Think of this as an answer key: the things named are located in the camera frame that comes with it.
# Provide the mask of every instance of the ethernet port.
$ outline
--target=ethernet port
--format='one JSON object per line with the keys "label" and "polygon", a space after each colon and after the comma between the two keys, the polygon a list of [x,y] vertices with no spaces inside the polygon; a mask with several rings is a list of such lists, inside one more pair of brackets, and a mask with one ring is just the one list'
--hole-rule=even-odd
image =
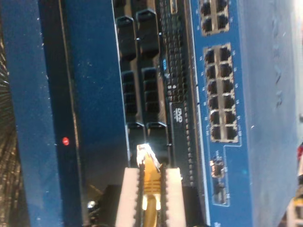
{"label": "ethernet port", "polygon": [[211,95],[217,94],[217,83],[216,81],[211,81],[209,82],[207,86],[207,90]]}
{"label": "ethernet port", "polygon": [[233,124],[235,120],[236,120],[236,115],[232,111],[225,112],[226,124]]}
{"label": "ethernet port", "polygon": [[214,126],[212,129],[212,137],[214,140],[220,140],[221,139],[221,131],[219,126]]}
{"label": "ethernet port", "polygon": [[216,68],[215,66],[208,67],[206,69],[206,76],[208,79],[215,79],[216,78]]}
{"label": "ethernet port", "polygon": [[226,127],[226,134],[228,140],[234,140],[237,136],[237,130],[234,127],[228,126]]}
{"label": "ethernet port", "polygon": [[208,105],[212,110],[218,109],[219,108],[218,97],[211,97],[208,101]]}
{"label": "ethernet port", "polygon": [[228,61],[231,56],[231,51],[227,48],[220,48],[220,61]]}
{"label": "ethernet port", "polygon": [[233,83],[231,83],[229,80],[223,80],[223,92],[224,93],[230,93],[233,90]]}
{"label": "ethernet port", "polygon": [[220,116],[219,116],[219,112],[218,111],[212,111],[212,113],[210,115],[210,121],[213,124],[220,124]]}
{"label": "ethernet port", "polygon": [[218,16],[218,29],[224,29],[228,25],[228,18],[225,15]]}
{"label": "ethernet port", "polygon": [[227,6],[227,0],[217,0],[217,12],[222,12]]}
{"label": "ethernet port", "polygon": [[235,105],[235,100],[231,95],[224,96],[224,108],[232,109],[233,105]]}
{"label": "ethernet port", "polygon": [[208,18],[203,22],[203,30],[205,32],[211,32],[213,30],[213,23],[212,23],[212,19]]}
{"label": "ethernet port", "polygon": [[210,2],[206,2],[203,4],[202,8],[201,8],[201,13],[204,16],[209,16],[211,15],[211,10],[210,10]]}
{"label": "ethernet port", "polygon": [[205,55],[205,62],[206,64],[214,63],[214,50],[208,50]]}
{"label": "ethernet port", "polygon": [[229,64],[222,64],[220,65],[220,72],[221,77],[229,77],[232,73],[232,68]]}

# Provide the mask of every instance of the logo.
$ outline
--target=logo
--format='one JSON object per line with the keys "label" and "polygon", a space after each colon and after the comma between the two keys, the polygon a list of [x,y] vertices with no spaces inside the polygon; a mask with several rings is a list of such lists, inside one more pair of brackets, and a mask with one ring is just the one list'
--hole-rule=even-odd
{"label": "logo", "polygon": [[176,110],[175,110],[175,119],[176,119],[176,122],[182,123],[183,117],[182,117],[182,109],[181,108],[176,108]]}

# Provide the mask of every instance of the blue network switch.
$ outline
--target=blue network switch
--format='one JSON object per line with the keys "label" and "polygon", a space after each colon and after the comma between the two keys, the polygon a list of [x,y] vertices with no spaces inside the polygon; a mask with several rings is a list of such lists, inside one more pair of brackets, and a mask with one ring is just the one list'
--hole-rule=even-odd
{"label": "blue network switch", "polygon": [[294,6],[191,0],[191,9],[207,223],[276,227],[297,186]]}

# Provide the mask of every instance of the blue metal panel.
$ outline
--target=blue metal panel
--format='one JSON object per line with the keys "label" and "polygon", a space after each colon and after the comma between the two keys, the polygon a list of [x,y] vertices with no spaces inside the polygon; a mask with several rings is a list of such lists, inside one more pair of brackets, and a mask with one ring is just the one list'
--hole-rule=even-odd
{"label": "blue metal panel", "polygon": [[243,1],[240,7],[254,225],[275,227],[297,187],[294,2]]}
{"label": "blue metal panel", "polygon": [[66,0],[80,149],[87,180],[99,189],[122,183],[128,166],[112,1]]}
{"label": "blue metal panel", "polygon": [[[81,226],[78,163],[68,115],[71,107],[62,105],[67,112],[60,116],[56,97],[51,99],[56,91],[50,90],[55,85],[52,76],[66,68],[47,68],[38,1],[3,0],[1,15],[31,226]],[[62,99],[66,97],[69,93],[63,92]],[[66,118],[70,119],[66,129],[58,128],[58,122],[65,123]],[[70,136],[68,147],[60,143],[62,130]]]}
{"label": "blue metal panel", "polygon": [[[286,0],[230,1],[229,32],[204,37],[199,2],[191,0],[208,222],[212,227],[275,227],[296,188],[291,4]],[[275,39],[276,29],[279,32]],[[211,142],[208,120],[203,49],[227,43],[232,46],[237,144]],[[276,46],[279,56],[275,56]],[[224,158],[227,171],[224,178],[226,205],[213,200],[209,163],[216,154]]]}

